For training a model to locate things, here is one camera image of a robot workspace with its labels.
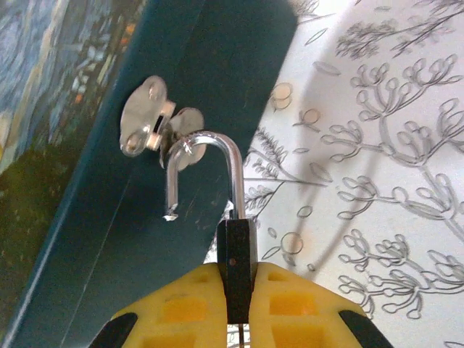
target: botanical line drawing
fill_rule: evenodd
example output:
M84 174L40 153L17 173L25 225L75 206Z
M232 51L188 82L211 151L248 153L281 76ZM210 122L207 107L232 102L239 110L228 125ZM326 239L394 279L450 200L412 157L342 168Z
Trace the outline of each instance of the botanical line drawing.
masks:
M328 171L317 163L311 163L310 169L312 175L320 182L297 178L285 170L283 162L289 152L283 146L279 146L278 140L274 136L271 136L265 128L258 128L254 141L260 143L262 151L252 146L248 151L248 157L252 155L257 157L252 167L262 177L245 178L246 182L260 183L258 186L248 189L248 193L245 194L245 208L248 212L255 211L254 213L250 213L249 218L252 218L256 222L257 227L260 227L258 217L284 184L295 183L304 186L326 187L327 183L332 182ZM265 183L277 184L277 186L270 188L264 186Z
M292 154L305 154L309 152L310 150L307 147L299 147L295 150L293 150L291 153Z
M403 77L407 82L401 86L397 78L391 78L384 83L389 71L387 63L374 67L369 73L367 67L361 65L357 71L358 76L351 79L352 87L363 88L357 94L357 103L363 108L359 113L359 119L363 122L378 120L382 142L376 145L364 144L363 131L355 121L349 121L347 127L332 125L329 128L332 135L323 136L322 142L347 145L351 152L335 154L331 159L334 162L342 162L355 156L360 150L366 149L383 152L399 164L420 167L445 144L453 146L459 152L464 152L464 149L461 149L464 147L464 141L455 139L464 131L463 111L456 111L458 99L449 99L439 108L436 132L441 136L441 140L436 144L431 138L430 128L420 127L413 121L405 123L405 131L399 132L397 137L401 145L406 146L412 155L398 151L390 137L387 124L389 117L421 98L430 87L461 81L463 77L460 75L449 76L456 60L457 56L453 54L446 59L435 61L428 69L430 78L427 80L423 78L426 60L419 59L403 71ZM369 91L373 93L372 99L369 97Z
M340 76L341 71L334 67L333 65L326 62L314 62L312 66L319 72L329 76Z
M357 103L363 108L363 111L359 113L359 119L363 122L378 120L381 143L366 144L362 128L353 120L349 121L347 126L332 125L329 128L332 134L324 135L321 141L324 144L343 144L349 151L334 154L331 160L343 162L356 156L361 150L383 153L400 165L419 169L430 187L417 188L416 194L425 201L417 202L410 199L410 195L400 186L391 190L391 196L381 196L378 188L368 177L361 175L356 180L344 178L343 184L349 190L355 190L356 194L339 190L339 198L346 202L364 202L365 204L355 211L340 212L339 218L351 220L366 211L375 201L399 204L407 211L422 218L443 221L461 241L464 241L464 227L456 221L457 214L462 214L464 210L464 204L457 198L451 180L445 174L433 176L426 167L430 158L446 144L459 153L464 153L464 141L457 139L464 131L464 111L456 110L458 100L449 99L439 107L436 123L439 141L432 139L430 128L407 121L404 126L405 130L397 133L398 142L407 150L402 152L392 141L387 124L389 117L418 100L430 87L460 81L462 76L449 76L456 59L455 55L451 55L446 59L435 61L428 69L429 79L421 74L426 67L426 61L419 59L403 71L407 82L401 86L396 78L385 82L389 71L387 63L373 68L369 73L365 65L358 69L358 76L351 79L351 85L354 88L363 88L357 95Z
M459 240L464 242L464 226L457 222L457 216L464 214L464 202L459 201L450 178L443 173L433 177L427 167L421 168L421 172L430 186L415 190L422 202L410 199L410 194L401 186L394 187L390 196L382 196L367 176L358 176L357 180L343 178L343 184L356 194L339 190L337 192L339 198L345 202L362 202L364 205L358 210L340 212L338 217L342 220L351 220L365 212L374 202L398 204L401 208L422 218L442 221Z
M274 112L281 111L289 107L292 101L293 85L288 82L278 83L270 92L269 102Z
M312 214L312 207L310 205L305 205L299 208L297 217L300 219L305 219Z
M339 290L344 294L361 296L358 303L370 318L376 311L377 301L385 302L381 306L384 312L393 314L407 310L409 319L419 319L426 295L464 292L464 265L452 255L429 250L427 255L434 262L435 269L427 270L411 259L410 247L401 234L397 234L393 241L385 239L376 244L375 250L356 229L343 241L355 252L355 256L340 254L339 259L354 265L357 272L367 273L368 285L341 275ZM368 267L371 262L390 269L388 276L370 274Z
M307 46L309 44L312 44L314 41L318 40L322 35L324 35L327 30L328 30L328 28L324 28L324 29L319 30L316 34L311 36L309 38L309 40L306 41L306 43L304 45Z
M278 233L274 228L268 228L268 234L273 239L277 239ZM277 246L272 246L264 255L261 260L270 259L278 252L282 253L282 258L290 266L296 266L294 255L299 254L304 247L303 239L297 232L285 233Z
M299 122L294 123L293 126L302 126L305 128L310 129L316 133L320 132L320 129L315 126L316 122L320 119L320 111L317 109L309 109L305 112L300 111L299 114Z
M377 6L374 8L374 11L376 12L388 12L390 9L392 9L390 6Z
M357 22L339 37L336 54L351 59L371 57L378 53L379 42L395 37L399 43L391 48L394 57L410 53L414 46L425 42L438 42L439 37L453 32L451 20L464 13L464 0L425 0L416 3L417 7L428 7L427 18L412 16L406 28L398 28L395 20L380 24Z
M443 342L443 344L446 348L463 348L464 347L464 343L458 343L458 342L446 341L446 342Z
M319 0L289 0L294 13L299 18L298 25L331 17L334 13L319 15L315 11L319 7Z

